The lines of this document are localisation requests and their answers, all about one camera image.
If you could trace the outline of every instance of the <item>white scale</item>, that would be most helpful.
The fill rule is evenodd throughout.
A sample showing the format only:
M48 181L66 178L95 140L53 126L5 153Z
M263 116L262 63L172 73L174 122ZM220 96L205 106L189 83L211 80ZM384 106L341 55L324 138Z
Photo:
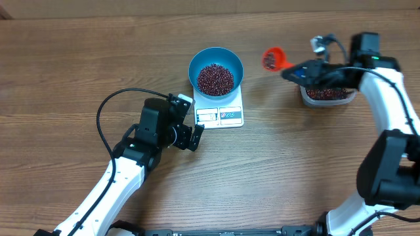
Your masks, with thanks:
M205 98L194 89L194 119L204 128L243 126L242 92L239 86L229 97L220 100Z

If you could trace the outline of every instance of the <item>plastic container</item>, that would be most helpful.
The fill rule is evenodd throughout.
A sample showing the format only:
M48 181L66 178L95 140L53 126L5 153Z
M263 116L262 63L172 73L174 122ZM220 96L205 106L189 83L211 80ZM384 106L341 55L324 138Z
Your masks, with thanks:
M201 69L203 69L205 66L210 66L213 63L228 69L234 76L234 88L228 94L222 96L207 95L200 91L197 86L197 78ZM212 100L222 100L235 93L238 87L241 85L243 80L243 65L239 57L236 56L236 54L234 54L231 50L221 47L212 47L202 50L193 57L190 62L190 67L188 68L188 76L190 78L191 85L203 97Z
M313 100L308 96L308 94L306 93L306 89L302 86L301 86L301 94L303 98L303 103L307 105L308 107L327 108L331 106L344 105L353 101L354 97L356 97L357 90L354 90L354 92L349 94L346 99L340 99L340 100Z

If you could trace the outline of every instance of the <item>orange scoop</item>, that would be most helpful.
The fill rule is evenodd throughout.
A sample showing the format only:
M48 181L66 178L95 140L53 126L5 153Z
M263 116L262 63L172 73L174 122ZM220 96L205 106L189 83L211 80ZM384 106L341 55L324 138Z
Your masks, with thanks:
M266 66L266 62L264 61L265 58L268 57L268 54L272 53L274 55L274 68L268 68ZM262 66L264 69L268 71L280 71L281 69L287 69L294 66L292 63L288 62L286 59L286 53L280 47L272 47L264 52L262 56Z

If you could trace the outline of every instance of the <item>wooden table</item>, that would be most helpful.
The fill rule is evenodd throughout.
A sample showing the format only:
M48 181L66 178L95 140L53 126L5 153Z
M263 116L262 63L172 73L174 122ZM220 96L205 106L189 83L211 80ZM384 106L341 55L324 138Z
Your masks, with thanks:
M305 107L296 85L262 69L261 54L281 46L299 63L315 57L315 35L333 32L348 46L361 31L381 34L419 111L418 10L0 22L0 235L51 231L84 200L109 161L95 125L107 95L125 87L192 95L188 64L213 46L244 64L245 125L206 130L195 153L165 150L117 219L182 230L312 224L355 191L375 125L361 94L348 106ZM148 97L131 92L106 105L112 146ZM386 219L374 230L418 235L420 225Z

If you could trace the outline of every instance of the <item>red kidney bean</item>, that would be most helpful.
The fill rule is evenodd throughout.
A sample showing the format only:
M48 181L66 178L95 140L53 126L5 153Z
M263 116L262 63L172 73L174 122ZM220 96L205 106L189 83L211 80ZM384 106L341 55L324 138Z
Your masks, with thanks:
M234 88L234 76L223 66L211 64L199 72L197 86L204 94L222 96Z
M264 67L266 69L274 69L276 68L276 59L274 57L274 53L269 52L262 60Z
M306 94L313 100L341 100L346 99L351 92L345 88L307 89Z

